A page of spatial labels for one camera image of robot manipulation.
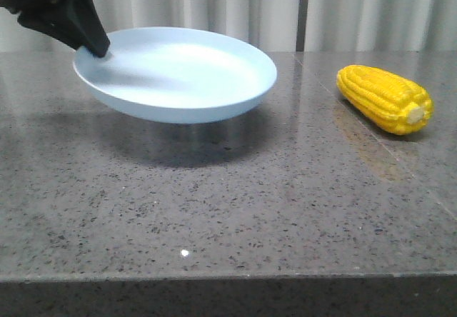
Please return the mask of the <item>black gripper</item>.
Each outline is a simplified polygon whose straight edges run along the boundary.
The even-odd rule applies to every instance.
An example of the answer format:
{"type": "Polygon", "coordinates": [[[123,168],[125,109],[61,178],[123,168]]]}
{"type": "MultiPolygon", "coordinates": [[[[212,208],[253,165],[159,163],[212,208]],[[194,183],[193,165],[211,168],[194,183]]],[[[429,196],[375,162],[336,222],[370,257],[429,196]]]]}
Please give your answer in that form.
{"type": "Polygon", "coordinates": [[[25,28],[46,34],[73,49],[86,47],[104,57],[110,41],[93,0],[1,0],[1,7],[19,14],[25,28]]]}

